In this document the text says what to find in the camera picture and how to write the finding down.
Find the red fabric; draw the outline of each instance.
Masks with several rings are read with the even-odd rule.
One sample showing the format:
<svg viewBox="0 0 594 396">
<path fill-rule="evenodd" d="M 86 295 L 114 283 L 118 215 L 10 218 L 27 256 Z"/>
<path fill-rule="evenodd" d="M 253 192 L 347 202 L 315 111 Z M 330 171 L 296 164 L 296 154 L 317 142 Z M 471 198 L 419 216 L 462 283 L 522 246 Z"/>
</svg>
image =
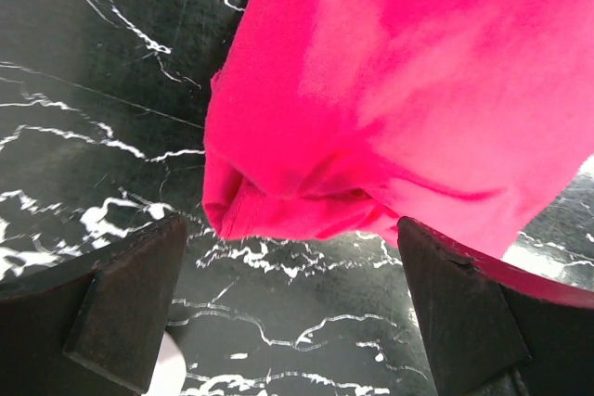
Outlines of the red fabric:
<svg viewBox="0 0 594 396">
<path fill-rule="evenodd" d="M 206 121 L 222 237 L 499 257 L 594 152 L 594 0 L 250 0 Z"/>
</svg>

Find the pink towel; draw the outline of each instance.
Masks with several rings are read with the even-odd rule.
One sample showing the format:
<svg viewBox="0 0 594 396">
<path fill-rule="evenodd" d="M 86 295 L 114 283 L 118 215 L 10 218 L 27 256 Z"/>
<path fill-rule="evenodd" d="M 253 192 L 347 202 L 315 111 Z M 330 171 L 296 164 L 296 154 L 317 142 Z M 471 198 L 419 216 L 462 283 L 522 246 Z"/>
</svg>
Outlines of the pink towel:
<svg viewBox="0 0 594 396">
<path fill-rule="evenodd" d="M 250 0 L 205 146 L 222 237 L 406 215 L 500 257 L 594 152 L 594 0 Z"/>
</svg>

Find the white round object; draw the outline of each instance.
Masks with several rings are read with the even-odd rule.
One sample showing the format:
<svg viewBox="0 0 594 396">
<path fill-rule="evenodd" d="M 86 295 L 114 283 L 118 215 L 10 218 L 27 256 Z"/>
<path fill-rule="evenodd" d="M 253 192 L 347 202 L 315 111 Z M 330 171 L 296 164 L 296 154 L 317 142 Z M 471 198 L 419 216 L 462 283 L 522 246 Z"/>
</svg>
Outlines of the white round object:
<svg viewBox="0 0 594 396">
<path fill-rule="evenodd" d="M 186 380 L 186 360 L 169 334 L 163 334 L 159 358 L 145 396 L 179 396 Z"/>
</svg>

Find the black and white marble pattern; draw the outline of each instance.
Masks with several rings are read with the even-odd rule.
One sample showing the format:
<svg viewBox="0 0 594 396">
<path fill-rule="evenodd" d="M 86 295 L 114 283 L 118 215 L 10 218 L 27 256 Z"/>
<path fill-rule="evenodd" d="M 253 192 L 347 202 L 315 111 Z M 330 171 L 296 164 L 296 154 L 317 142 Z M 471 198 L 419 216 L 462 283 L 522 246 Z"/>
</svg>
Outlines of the black and white marble pattern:
<svg viewBox="0 0 594 396">
<path fill-rule="evenodd" d="M 190 237 L 169 330 L 184 395 L 434 395 L 401 263 L 381 239 L 226 243 L 204 219 L 209 79 L 246 1 L 2 0 L 0 279 L 178 211 Z M 594 287 L 590 164 L 510 262 Z"/>
</svg>

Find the marble table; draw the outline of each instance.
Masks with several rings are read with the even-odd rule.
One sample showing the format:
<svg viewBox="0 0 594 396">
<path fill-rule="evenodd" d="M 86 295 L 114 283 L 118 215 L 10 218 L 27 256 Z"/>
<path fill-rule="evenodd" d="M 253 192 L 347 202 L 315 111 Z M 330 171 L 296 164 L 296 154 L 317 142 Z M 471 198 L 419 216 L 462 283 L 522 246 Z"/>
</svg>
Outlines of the marble table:
<svg viewBox="0 0 594 396">
<path fill-rule="evenodd" d="M 397 251 L 376 236 L 226 243 L 200 208 L 209 79 L 246 0 L 2 0 L 0 279 L 177 211 L 169 332 L 190 396 L 435 394 Z M 594 287 L 594 161 L 506 259 Z"/>
</svg>

